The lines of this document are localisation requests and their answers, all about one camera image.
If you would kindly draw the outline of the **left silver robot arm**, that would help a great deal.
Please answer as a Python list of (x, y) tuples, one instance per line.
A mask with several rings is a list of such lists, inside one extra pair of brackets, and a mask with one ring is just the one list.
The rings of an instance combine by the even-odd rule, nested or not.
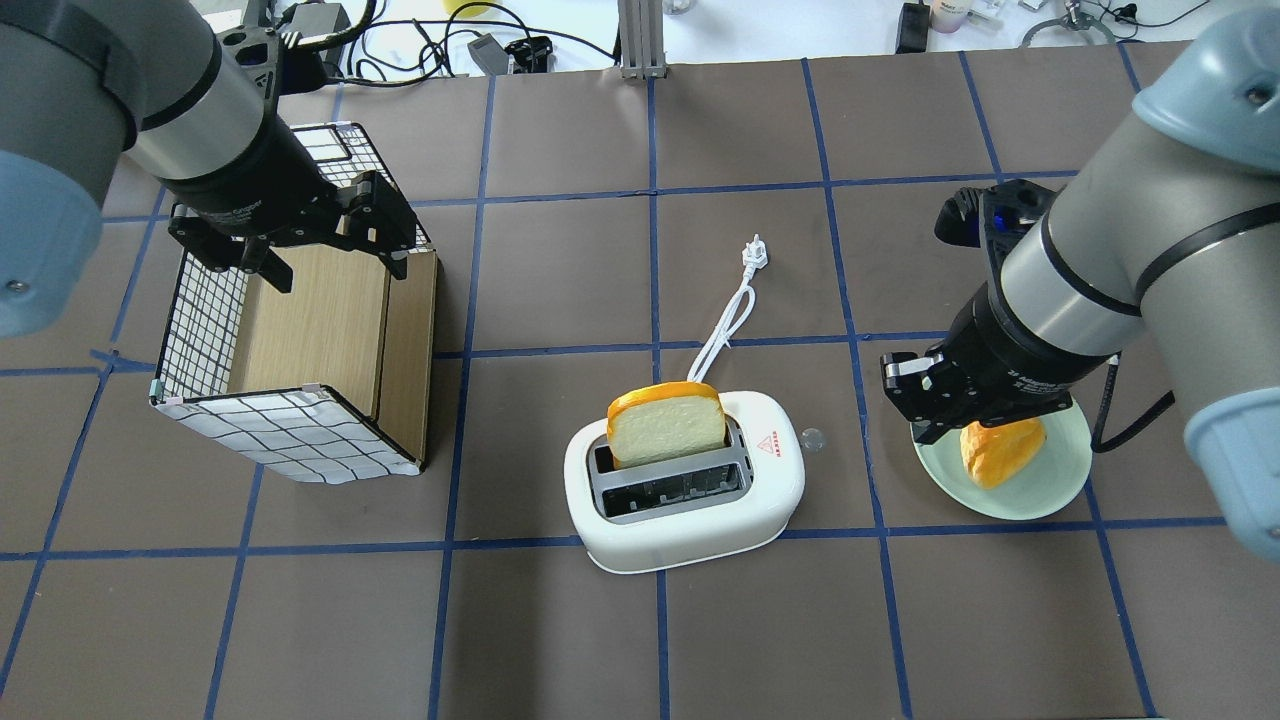
[(120, 156), (174, 196), (169, 234), (210, 272), (287, 293), (279, 250), (324, 245), (406, 278), (419, 223), (404, 196), (375, 170), (325, 179), (276, 110), (329, 81), (324, 54), (357, 40), (375, 9), (305, 35), (293, 10), (275, 26), (261, 1), (224, 32), (187, 1), (3, 3), (3, 336), (63, 314)]

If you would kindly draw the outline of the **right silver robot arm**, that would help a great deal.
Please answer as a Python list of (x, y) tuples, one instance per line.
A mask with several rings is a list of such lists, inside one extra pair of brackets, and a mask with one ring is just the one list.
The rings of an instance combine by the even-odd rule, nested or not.
[(1277, 560), (1277, 36), (1274, 5), (1224, 17), (1059, 192), (1011, 179), (945, 204), (937, 236), (988, 270), (941, 342), (879, 361), (916, 442), (1068, 407), (1148, 332), (1228, 527)]

